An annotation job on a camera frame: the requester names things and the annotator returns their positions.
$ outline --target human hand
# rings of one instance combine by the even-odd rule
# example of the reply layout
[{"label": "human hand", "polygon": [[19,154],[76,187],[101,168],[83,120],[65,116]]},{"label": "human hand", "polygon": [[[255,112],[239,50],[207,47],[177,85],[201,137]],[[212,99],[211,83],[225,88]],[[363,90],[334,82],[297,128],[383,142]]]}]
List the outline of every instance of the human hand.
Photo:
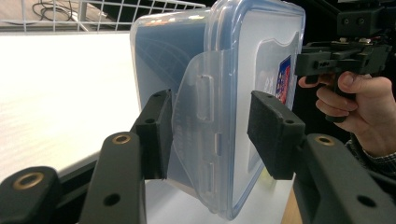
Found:
[{"label": "human hand", "polygon": [[380,157],[396,151],[396,103],[389,79],[344,72],[338,78],[338,87],[345,93],[356,93],[355,100],[332,91],[334,75],[320,75],[315,84],[305,84],[305,79],[299,80],[303,88],[325,84],[317,91],[317,108],[329,116],[346,117],[344,122],[334,124],[354,133],[367,153]]}]

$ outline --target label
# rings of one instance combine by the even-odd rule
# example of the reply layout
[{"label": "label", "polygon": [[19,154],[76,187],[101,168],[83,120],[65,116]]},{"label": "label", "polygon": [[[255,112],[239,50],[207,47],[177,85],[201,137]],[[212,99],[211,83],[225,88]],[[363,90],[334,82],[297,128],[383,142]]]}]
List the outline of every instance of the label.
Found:
[{"label": "label", "polygon": [[279,72],[276,81],[276,97],[282,102],[286,103],[288,98],[289,90],[289,79],[290,79],[290,56],[283,60],[279,65]]}]

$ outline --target white table surface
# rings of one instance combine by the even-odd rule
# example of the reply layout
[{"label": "white table surface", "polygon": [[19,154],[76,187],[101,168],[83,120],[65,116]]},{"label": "white table surface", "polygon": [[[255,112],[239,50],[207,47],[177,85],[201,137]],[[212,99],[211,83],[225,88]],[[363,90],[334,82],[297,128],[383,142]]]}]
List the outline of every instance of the white table surface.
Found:
[{"label": "white table surface", "polygon": [[[128,34],[0,36],[0,182],[31,166],[59,175],[129,131],[139,108]],[[291,181],[262,175],[224,220],[165,181],[147,184],[148,223],[280,223]]]}]

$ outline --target metal wire rack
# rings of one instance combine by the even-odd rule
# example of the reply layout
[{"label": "metal wire rack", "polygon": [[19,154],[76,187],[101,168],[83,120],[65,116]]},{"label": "metal wire rack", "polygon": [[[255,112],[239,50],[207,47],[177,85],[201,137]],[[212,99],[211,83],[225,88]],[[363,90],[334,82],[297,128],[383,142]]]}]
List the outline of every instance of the metal wire rack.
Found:
[{"label": "metal wire rack", "polygon": [[125,31],[144,15],[202,7],[179,0],[1,0],[0,34]]}]

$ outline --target clear plastic container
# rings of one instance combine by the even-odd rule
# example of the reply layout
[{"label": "clear plastic container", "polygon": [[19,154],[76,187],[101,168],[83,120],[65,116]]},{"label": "clear plastic container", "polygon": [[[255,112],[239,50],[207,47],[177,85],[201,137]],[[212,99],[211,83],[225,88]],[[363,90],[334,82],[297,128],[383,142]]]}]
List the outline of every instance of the clear plastic container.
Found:
[{"label": "clear plastic container", "polygon": [[141,105],[156,91],[174,94],[177,156],[168,175],[221,217],[237,216],[264,166],[247,135],[250,93],[292,108],[304,20],[303,9],[277,0],[219,0],[132,28]]}]

